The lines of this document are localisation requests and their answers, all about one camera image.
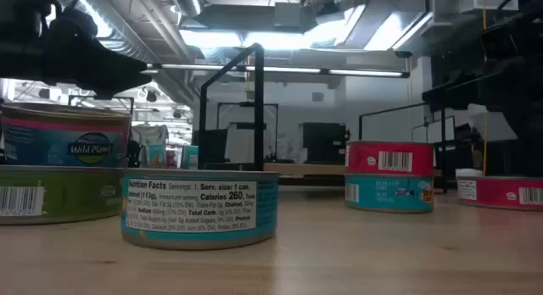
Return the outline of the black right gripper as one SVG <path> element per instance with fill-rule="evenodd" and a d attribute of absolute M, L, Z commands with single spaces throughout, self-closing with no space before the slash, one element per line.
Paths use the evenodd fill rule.
<path fill-rule="evenodd" d="M 502 21 L 506 35 L 507 78 L 502 73 L 460 74 L 423 92 L 422 99 L 440 109 L 466 110 L 477 104 L 503 112 L 542 111 L 542 7 L 524 6 Z"/>

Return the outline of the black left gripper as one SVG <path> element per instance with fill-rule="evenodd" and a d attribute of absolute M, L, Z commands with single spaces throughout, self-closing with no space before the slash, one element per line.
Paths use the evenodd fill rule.
<path fill-rule="evenodd" d="M 148 84 L 147 65 L 100 48 L 82 32 L 49 31 L 45 36 L 1 33 L 1 77 L 75 84 L 103 98 Z"/>

